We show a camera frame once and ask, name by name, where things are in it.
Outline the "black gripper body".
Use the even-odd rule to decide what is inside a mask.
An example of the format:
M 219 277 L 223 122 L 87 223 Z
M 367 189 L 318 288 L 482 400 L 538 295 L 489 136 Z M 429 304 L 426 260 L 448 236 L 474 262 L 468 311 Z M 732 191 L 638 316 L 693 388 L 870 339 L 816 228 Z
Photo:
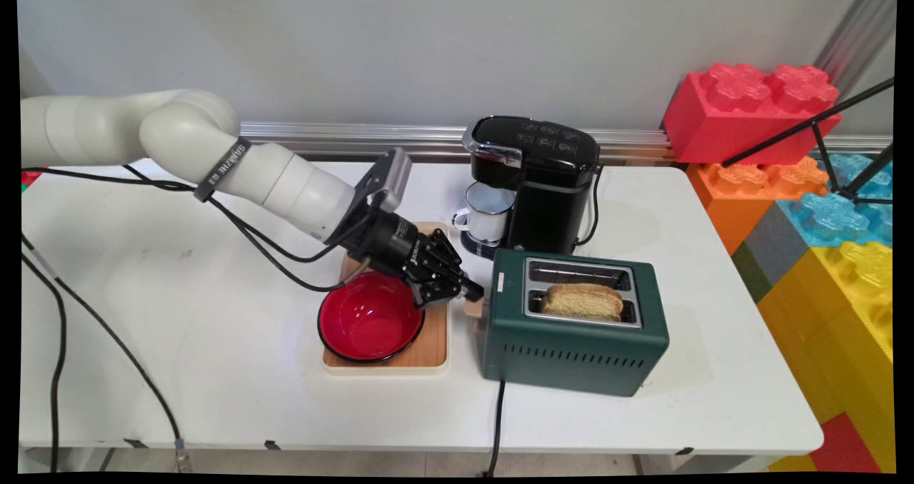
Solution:
M 430 283 L 432 240 L 395 213 L 375 211 L 361 238 L 361 260 L 368 267 L 406 283 Z

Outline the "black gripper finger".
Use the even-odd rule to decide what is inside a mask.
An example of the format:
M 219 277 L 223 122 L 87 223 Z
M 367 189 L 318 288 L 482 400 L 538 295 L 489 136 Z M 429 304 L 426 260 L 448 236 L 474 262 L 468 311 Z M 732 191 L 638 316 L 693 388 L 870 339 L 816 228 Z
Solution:
M 412 302 L 415 309 L 424 311 L 447 304 L 460 296 L 473 295 L 473 281 L 463 277 L 435 276 L 431 280 L 412 282 Z
M 461 269 L 461 259 L 448 239 L 445 231 L 434 229 L 428 234 L 427 270 L 431 278 L 435 276 L 470 277 Z M 483 299 L 484 288 L 473 281 L 473 295 L 463 296 L 467 301 L 479 302 Z

